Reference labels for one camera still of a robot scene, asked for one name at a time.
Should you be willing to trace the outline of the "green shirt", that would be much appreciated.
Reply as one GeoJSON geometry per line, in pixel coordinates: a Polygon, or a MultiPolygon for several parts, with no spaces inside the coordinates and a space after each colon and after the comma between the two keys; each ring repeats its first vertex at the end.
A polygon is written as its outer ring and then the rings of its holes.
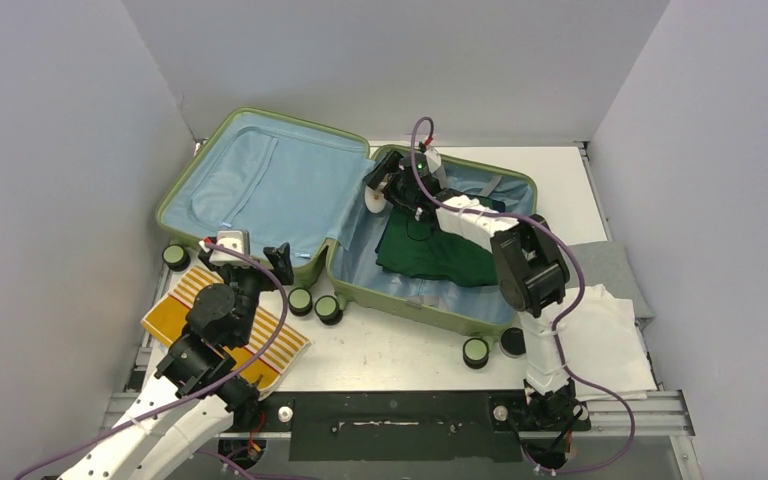
{"type": "Polygon", "coordinates": [[[428,223],[392,210],[376,247],[376,264],[388,273],[461,287],[493,286],[497,275],[490,252],[428,223]]]}

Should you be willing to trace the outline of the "white cloth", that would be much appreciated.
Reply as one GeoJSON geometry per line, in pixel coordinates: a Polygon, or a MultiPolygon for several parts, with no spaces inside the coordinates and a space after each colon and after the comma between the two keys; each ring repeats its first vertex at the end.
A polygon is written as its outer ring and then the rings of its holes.
{"type": "Polygon", "coordinates": [[[567,366],[579,377],[625,399],[656,389],[630,299],[615,297],[602,284],[587,286],[558,329],[567,366]]]}

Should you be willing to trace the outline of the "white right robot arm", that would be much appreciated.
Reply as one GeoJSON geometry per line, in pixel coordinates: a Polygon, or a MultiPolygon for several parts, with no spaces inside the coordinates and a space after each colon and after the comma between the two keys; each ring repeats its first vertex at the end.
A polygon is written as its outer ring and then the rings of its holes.
{"type": "Polygon", "coordinates": [[[391,153],[379,161],[363,183],[394,208],[430,222],[447,234],[459,236],[492,253],[500,292],[518,312],[538,319],[550,304],[560,304],[573,263],[580,282],[583,271],[569,247],[539,215],[498,212],[459,190],[445,187],[436,177],[443,167],[436,151],[412,147],[406,155],[391,153]]]}

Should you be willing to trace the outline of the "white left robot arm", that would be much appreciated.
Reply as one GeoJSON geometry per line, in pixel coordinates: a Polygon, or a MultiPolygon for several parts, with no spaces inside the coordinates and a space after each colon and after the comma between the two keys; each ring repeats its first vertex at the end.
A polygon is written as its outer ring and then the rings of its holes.
{"type": "Polygon", "coordinates": [[[107,432],[82,448],[64,479],[163,479],[212,436],[244,430],[308,347],[287,327],[290,246],[248,254],[229,232],[201,241],[198,264],[150,309],[143,327],[164,355],[107,432]]]}

